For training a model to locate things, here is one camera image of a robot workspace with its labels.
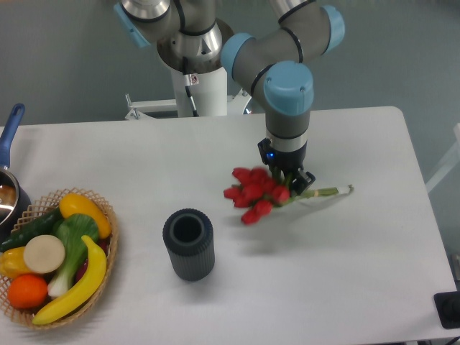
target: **toy vegetable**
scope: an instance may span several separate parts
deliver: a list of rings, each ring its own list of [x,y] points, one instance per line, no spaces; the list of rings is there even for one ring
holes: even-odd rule
[[[13,231],[0,245],[0,252],[23,247],[34,237],[49,234],[56,221],[62,218],[58,207],[50,212],[42,214],[40,217],[23,225],[21,229]]]
[[[98,227],[90,216],[74,214],[64,220],[53,235],[61,240],[65,248],[64,262],[48,285],[48,295],[56,298],[70,289],[78,268],[87,257],[86,246],[81,241],[81,237],[88,235],[97,242]]]
[[[24,262],[24,250],[25,247],[14,248],[0,256],[0,275],[14,279],[32,273]]]
[[[24,250],[24,262],[33,273],[53,272],[63,263],[65,248],[63,243],[51,235],[40,235],[29,241]]]
[[[84,195],[76,193],[67,194],[59,202],[59,209],[65,219],[76,213],[90,216],[98,225],[99,238],[106,239],[110,236],[111,227],[106,215],[92,200]]]

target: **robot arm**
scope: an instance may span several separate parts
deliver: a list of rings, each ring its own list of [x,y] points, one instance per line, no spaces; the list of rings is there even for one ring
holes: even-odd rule
[[[222,65],[265,110],[267,137],[258,146],[264,164],[293,177],[301,194],[315,177],[303,171],[313,103],[313,76],[302,63],[337,46],[341,15],[314,0],[270,0],[280,28],[263,39],[236,34],[224,45]]]
[[[258,144],[263,163],[291,175],[291,190],[300,194],[315,180],[303,171],[314,96],[305,64],[337,46],[345,26],[332,6],[315,0],[269,1],[280,28],[260,40],[233,35],[216,21],[215,0],[121,0],[115,10],[132,35],[157,43],[173,70],[209,73],[222,65],[265,110],[267,137]],[[208,104],[211,90],[201,93]]]

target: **bok choy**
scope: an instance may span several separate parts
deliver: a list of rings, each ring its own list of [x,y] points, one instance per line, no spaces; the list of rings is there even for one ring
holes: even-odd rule
[[[78,268],[88,257],[88,250],[81,237],[88,235],[97,242],[99,235],[96,222],[84,214],[70,216],[52,234],[61,240],[65,248],[64,262],[48,284],[48,295],[57,298],[72,287]]]

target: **blue joint cap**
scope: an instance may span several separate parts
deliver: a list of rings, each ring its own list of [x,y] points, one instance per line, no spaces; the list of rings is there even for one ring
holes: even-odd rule
[[[344,39],[345,36],[345,22],[344,18],[334,6],[322,6],[329,16],[329,23],[331,24],[331,37],[329,38],[329,45],[325,52],[334,49]]]
[[[268,70],[264,94],[268,104],[281,114],[301,115],[313,103],[313,76],[301,63],[282,61]]]
[[[134,24],[132,24],[127,14],[124,13],[120,4],[116,4],[114,6],[114,11],[123,24],[123,28],[126,30],[126,32],[128,32],[132,42],[138,48],[148,47],[150,45],[149,41],[147,41],[145,37],[142,36],[142,34],[139,32],[139,30],[134,26]]]
[[[232,78],[233,65],[235,63],[238,52],[243,44],[251,38],[253,38],[253,36],[242,32],[230,37],[226,44],[222,47],[221,64]]]

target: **blue pot handle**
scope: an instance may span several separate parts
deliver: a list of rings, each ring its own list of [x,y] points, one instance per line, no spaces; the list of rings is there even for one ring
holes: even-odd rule
[[[16,104],[11,110],[3,133],[0,137],[0,167],[9,168],[9,151],[12,146],[14,135],[22,120],[26,107],[24,104]]]

